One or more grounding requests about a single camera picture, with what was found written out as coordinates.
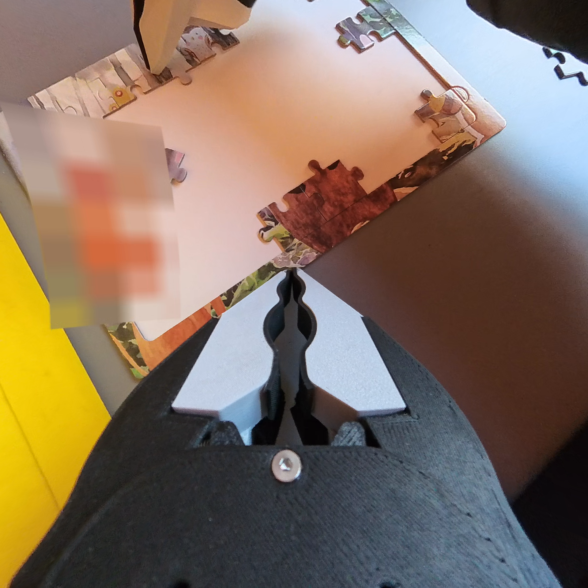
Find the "green white puzzle piece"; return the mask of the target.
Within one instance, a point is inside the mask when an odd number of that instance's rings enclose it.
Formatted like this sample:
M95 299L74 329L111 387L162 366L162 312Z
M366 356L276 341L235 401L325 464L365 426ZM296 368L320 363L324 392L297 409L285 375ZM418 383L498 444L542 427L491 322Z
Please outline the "green white puzzle piece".
M287 249L295 241L292 234L276 219L269 207L258 212L258 217L264 226L258 231L260 239L269 243L275 240L282 250Z

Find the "person's dark clothing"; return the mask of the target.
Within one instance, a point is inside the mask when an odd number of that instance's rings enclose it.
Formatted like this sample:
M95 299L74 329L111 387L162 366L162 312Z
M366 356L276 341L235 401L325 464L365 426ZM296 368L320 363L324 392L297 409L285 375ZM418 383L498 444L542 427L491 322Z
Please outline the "person's dark clothing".
M587 427L512 505L563 587L587 587Z

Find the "pale spotted puzzle piece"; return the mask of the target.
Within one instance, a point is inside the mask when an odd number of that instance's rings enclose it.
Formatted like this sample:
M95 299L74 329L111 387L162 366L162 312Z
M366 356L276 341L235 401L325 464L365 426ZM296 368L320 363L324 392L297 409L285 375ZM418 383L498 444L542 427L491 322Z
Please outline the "pale spotted puzzle piece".
M224 34L217 28L188 25L178 41L177 50L189 66L195 68L216 55L214 45L227 50L238 44L239 39L233 33Z

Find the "grey desk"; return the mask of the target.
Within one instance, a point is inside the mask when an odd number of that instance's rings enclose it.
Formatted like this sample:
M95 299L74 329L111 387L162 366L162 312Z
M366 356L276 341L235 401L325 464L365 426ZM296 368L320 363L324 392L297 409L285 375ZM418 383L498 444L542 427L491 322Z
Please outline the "grey desk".
M433 373L515 498L587 420L587 88L465 1L388 4L506 125L298 269ZM49 157L27 98L131 34L129 1L1 1L1 122L48 299L24 164L49 192Z

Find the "person's right forearm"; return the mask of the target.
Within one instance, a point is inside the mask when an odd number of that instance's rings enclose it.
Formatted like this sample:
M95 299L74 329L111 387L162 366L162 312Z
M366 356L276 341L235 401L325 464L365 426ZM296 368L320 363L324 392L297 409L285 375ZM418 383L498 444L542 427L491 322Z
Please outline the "person's right forearm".
M498 28L587 63L587 1L467 1Z

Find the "puzzle frame tray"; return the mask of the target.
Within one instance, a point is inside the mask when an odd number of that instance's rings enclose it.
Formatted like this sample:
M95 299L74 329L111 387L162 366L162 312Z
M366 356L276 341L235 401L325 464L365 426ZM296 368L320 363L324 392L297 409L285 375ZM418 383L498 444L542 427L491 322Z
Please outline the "puzzle frame tray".
M358 52L336 25L373 7L396 33ZM36 112L48 150L25 178L40 232L52 327L125 327L149 368L211 316L275 274L303 268L506 125L489 102L385 1L260 1L239 44L103 118L81 112L73 78L142 70L136 44L46 88L66 112ZM476 120L440 142L415 110L424 89L460 86ZM172 183L165 148L185 154ZM282 250L258 212L280 222L283 196L311 160L364 173L367 195Z

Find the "grey yellow flower puzzle piece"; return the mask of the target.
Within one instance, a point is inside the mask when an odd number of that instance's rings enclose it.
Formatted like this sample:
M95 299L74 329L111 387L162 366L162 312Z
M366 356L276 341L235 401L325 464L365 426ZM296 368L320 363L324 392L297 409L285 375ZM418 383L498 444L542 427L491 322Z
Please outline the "grey yellow flower puzzle piece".
M122 68L111 68L105 74L105 85L107 92L104 94L109 98L106 112L109 114L116 111L122 106L132 102L136 99L133 89L136 88L142 93L151 91L151 86L148 83L140 70L131 71L131 74L139 74L135 77L130 77L126 70Z

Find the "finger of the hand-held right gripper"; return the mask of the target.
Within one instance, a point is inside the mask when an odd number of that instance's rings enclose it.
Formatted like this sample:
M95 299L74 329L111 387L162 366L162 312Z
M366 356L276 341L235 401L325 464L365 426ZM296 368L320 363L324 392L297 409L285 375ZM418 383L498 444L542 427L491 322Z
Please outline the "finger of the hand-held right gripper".
M160 74L168 65L194 4L194 1L143 1L140 48L151 73Z
M141 55L143 58L143 62L145 63L148 70L150 70L149 59L146 54L145 46L142 39L142 34L140 30L140 20L143 15L145 1L143 0L134 0L132 1L132 11L133 11L133 28L135 37L137 40L137 44L140 48Z

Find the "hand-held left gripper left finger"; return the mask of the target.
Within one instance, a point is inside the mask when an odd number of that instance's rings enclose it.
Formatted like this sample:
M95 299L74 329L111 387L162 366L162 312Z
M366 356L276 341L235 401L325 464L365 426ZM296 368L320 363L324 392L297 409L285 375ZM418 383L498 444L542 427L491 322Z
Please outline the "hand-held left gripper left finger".
M252 442L254 427L268 413L262 389L274 359L263 324L290 276L277 274L221 315L172 403L174 411L230 421L245 443Z

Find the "yellow plastic bin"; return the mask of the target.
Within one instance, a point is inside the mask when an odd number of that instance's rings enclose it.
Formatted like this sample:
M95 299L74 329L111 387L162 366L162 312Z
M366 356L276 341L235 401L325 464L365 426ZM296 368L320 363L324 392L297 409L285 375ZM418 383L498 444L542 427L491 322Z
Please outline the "yellow plastic bin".
M1 384L62 508L110 416L3 218Z

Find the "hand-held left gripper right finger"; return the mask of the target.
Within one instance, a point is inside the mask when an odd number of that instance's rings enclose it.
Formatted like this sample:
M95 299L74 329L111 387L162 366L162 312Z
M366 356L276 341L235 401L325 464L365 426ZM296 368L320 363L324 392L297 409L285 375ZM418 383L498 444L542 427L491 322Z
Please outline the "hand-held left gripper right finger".
M360 417L396 413L406 405L362 316L303 271L302 301L317 328L306 349L306 371L315 386L312 414L328 428Z

